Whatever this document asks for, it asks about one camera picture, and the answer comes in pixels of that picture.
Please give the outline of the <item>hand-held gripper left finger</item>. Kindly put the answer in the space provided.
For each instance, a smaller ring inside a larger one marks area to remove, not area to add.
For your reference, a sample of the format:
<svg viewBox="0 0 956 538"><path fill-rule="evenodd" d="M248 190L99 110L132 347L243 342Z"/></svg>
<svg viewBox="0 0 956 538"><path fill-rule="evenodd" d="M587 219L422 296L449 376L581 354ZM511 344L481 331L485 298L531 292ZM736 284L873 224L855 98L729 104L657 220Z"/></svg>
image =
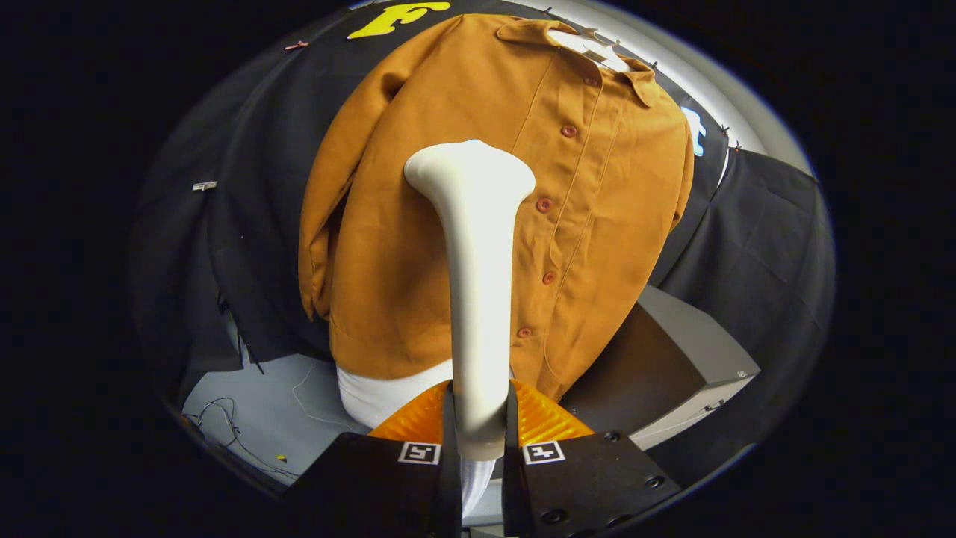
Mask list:
<svg viewBox="0 0 956 538"><path fill-rule="evenodd" d="M342 433L284 494L321 537L459 537L460 457L450 381L437 385L440 443Z"/></svg>

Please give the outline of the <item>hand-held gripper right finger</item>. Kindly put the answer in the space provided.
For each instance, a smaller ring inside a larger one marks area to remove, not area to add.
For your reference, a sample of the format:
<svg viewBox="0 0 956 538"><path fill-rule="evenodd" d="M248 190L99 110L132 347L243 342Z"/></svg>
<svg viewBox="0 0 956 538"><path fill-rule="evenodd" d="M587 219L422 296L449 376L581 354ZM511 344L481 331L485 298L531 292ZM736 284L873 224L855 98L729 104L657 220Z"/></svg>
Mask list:
<svg viewBox="0 0 956 538"><path fill-rule="evenodd" d="M624 433L594 432L516 380L506 396L504 533L600 537L645 520L682 487Z"/></svg>

